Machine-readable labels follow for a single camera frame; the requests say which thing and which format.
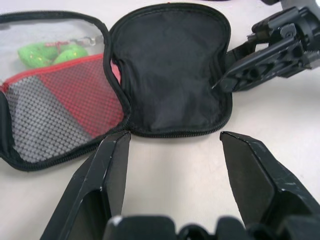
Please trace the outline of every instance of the zipper track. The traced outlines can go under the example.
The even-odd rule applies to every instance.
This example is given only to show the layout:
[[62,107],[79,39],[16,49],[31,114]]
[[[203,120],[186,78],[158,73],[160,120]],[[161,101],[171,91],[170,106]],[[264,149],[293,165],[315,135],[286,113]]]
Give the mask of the zipper track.
[[[16,12],[8,12],[8,13],[0,14],[0,24],[6,24],[11,22],[17,22],[17,21],[61,20],[61,19],[84,20],[94,24],[101,31],[104,39],[103,69],[104,69],[104,72],[110,72],[109,68],[107,67],[107,64],[105,64],[105,58],[110,59],[109,56],[111,52],[111,38],[106,25],[102,23],[99,19],[89,15],[81,14],[78,12],[59,11],[59,10],[16,11]],[[109,130],[106,134],[102,136],[96,137],[86,145],[82,145],[82,146],[79,146],[78,148],[75,148],[72,152],[70,152],[69,154],[63,157],[53,157],[37,163],[26,162],[26,161],[23,161],[23,159],[21,158],[19,160],[12,160],[2,154],[0,154],[0,157],[3,158],[13,168],[21,171],[31,172],[31,171],[46,169],[58,164],[65,163],[67,161],[80,157],[89,152],[92,152],[99,146],[100,142],[108,134],[120,132],[124,130],[127,127],[127,125],[128,125],[128,118],[126,118],[126,115],[125,115],[125,117],[123,118],[123,121],[117,127]]]
[[[190,9],[190,8],[194,8],[194,9],[201,9],[207,12],[211,12],[213,10],[213,8],[206,6],[206,5],[201,5],[201,4],[194,4],[194,3],[186,3],[186,2],[168,2],[168,3],[162,3],[162,4],[156,4],[156,5],[152,5],[152,6],[146,6],[146,7],[142,7],[140,9],[137,9],[133,12],[128,13],[127,15],[123,16],[120,20],[118,20],[113,27],[110,30],[110,35],[112,36],[113,34],[115,34],[119,28],[125,24],[126,22],[130,21],[132,18],[135,18],[136,16],[139,16],[141,14],[146,14],[148,12],[152,12],[154,10],[159,10],[159,9],[164,9],[164,8],[170,8],[170,9]],[[215,10],[216,14],[220,14],[221,16],[224,17],[224,15]],[[230,38],[231,38],[231,26],[230,24],[228,24],[228,39],[226,39],[226,47],[223,50],[224,53],[227,52],[227,48],[230,42]],[[211,134],[214,133],[220,129],[222,129],[227,122],[229,121],[231,114],[232,114],[232,109],[233,109],[233,103],[232,103],[232,94],[231,93],[227,93],[226,94],[226,109],[227,109],[227,113],[225,114],[225,116],[223,117],[223,119],[220,120],[220,122],[218,124],[216,124],[213,128],[205,128],[205,129],[200,129],[200,130],[194,130],[194,129],[185,129],[182,132],[179,131],[163,131],[160,133],[146,133],[146,132],[142,132],[141,130],[136,130],[133,127],[133,124],[130,124],[131,121],[131,117],[130,116],[129,120],[128,120],[128,126],[130,126],[130,131],[137,136],[140,137],[145,137],[145,138],[186,138],[186,137],[197,137],[197,136],[202,136],[202,135],[207,135],[207,134]]]

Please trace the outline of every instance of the black zipper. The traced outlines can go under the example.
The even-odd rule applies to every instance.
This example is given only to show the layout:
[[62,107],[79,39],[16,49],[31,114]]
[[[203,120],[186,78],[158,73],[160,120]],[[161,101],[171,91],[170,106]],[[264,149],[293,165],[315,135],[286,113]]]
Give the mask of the black zipper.
[[36,10],[36,11],[17,11],[17,12],[9,12],[9,13],[3,13],[0,14],[0,24],[5,23],[11,23],[11,22],[17,22],[17,21],[31,21],[31,20],[61,20],[61,19],[80,19],[87,21],[89,23],[94,24],[102,33],[103,39],[104,39],[104,53],[103,53],[103,69],[105,73],[109,73],[109,83],[111,84],[112,88],[115,91],[115,88],[117,89],[116,94],[120,100],[120,103],[122,105],[124,118],[123,121],[115,128],[108,131],[106,134],[96,137],[91,142],[87,143],[86,145],[82,145],[80,147],[75,148],[71,152],[67,153],[64,156],[58,156],[58,157],[52,157],[50,159],[47,159],[42,162],[37,163],[30,163],[23,161],[21,158],[18,160],[10,159],[2,154],[0,154],[0,157],[3,158],[9,165],[14,167],[15,169],[21,170],[21,171],[37,171],[46,169],[49,167],[52,167],[54,165],[62,164],[67,161],[70,161],[72,159],[75,159],[77,157],[80,157],[84,154],[90,153],[93,150],[95,150],[100,142],[109,134],[113,134],[115,132],[120,132],[122,130],[125,130],[128,125],[128,118],[130,115],[130,112],[128,111],[128,104],[124,101],[124,95],[117,87],[114,87],[114,82],[116,81],[115,77],[111,71],[111,67],[109,63],[105,62],[105,59],[110,59],[111,54],[111,37],[109,34],[109,31],[106,27],[106,25],[101,22],[99,19],[88,16],[85,14],[81,14],[78,12],[72,12],[72,11],[57,11],[57,10]]
[[[146,6],[146,7],[142,7],[140,9],[137,9],[133,12],[128,13],[127,15],[123,16],[120,20],[118,20],[110,29],[110,35],[112,36],[113,34],[116,34],[115,32],[117,32],[118,28],[121,27],[121,25],[125,24],[125,22],[130,21],[131,19],[142,15],[142,14],[146,14],[148,12],[152,12],[155,10],[162,10],[165,8],[170,8],[170,9],[190,9],[193,8],[195,10],[197,9],[201,9],[204,11],[207,11],[208,13],[210,11],[212,11],[212,8],[205,6],[205,5],[200,5],[200,4],[193,4],[193,3],[184,3],[184,2],[179,2],[179,3],[164,3],[164,4],[156,4],[156,5],[152,5],[152,6]],[[227,48],[229,45],[229,41],[230,41],[230,37],[231,37],[231,26],[230,24],[228,25],[228,39],[227,39],[227,43],[225,45],[225,49],[223,50],[224,53],[227,52]],[[233,109],[233,103],[232,103],[232,94],[231,93],[226,93],[226,109],[227,112],[225,113],[223,119],[220,120],[220,122],[218,124],[216,124],[213,128],[204,128],[204,129],[200,129],[200,130],[194,130],[194,129],[185,129],[181,132],[179,131],[175,131],[175,130],[171,130],[171,131],[161,131],[159,133],[146,133],[141,129],[135,129],[133,124],[130,124],[131,118],[128,119],[128,126],[130,128],[130,131],[137,136],[140,137],[145,137],[145,138],[186,138],[186,137],[197,137],[197,136],[202,136],[202,135],[207,135],[207,134],[211,134],[214,133],[220,129],[222,129],[227,122],[229,121],[231,114],[232,114],[232,109]]]

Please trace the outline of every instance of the black zippered case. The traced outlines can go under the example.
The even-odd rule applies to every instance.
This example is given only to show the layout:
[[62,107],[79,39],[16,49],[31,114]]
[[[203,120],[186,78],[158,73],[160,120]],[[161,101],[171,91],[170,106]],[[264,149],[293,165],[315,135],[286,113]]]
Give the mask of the black zippered case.
[[0,157],[16,169],[66,162],[122,130],[192,137],[231,116],[232,95],[213,87],[231,28],[208,6],[144,7],[110,32],[75,12],[8,13],[2,31]]

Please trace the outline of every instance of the clear plastic pocket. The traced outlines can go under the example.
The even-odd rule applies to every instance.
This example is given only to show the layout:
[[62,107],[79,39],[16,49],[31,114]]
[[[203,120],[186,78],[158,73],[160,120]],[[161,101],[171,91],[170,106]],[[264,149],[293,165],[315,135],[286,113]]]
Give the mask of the clear plastic pocket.
[[9,107],[12,147],[23,161],[66,156],[122,121],[104,73],[104,37],[94,24],[13,21],[0,23],[0,34],[0,89]]

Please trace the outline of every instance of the keychain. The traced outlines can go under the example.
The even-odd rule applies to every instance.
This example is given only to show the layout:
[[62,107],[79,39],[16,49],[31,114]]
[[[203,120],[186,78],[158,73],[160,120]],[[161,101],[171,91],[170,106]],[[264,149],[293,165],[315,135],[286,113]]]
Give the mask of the keychain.
[[86,57],[89,54],[85,47],[102,42],[102,35],[50,43],[38,42],[19,48],[18,55],[28,68],[42,68]]

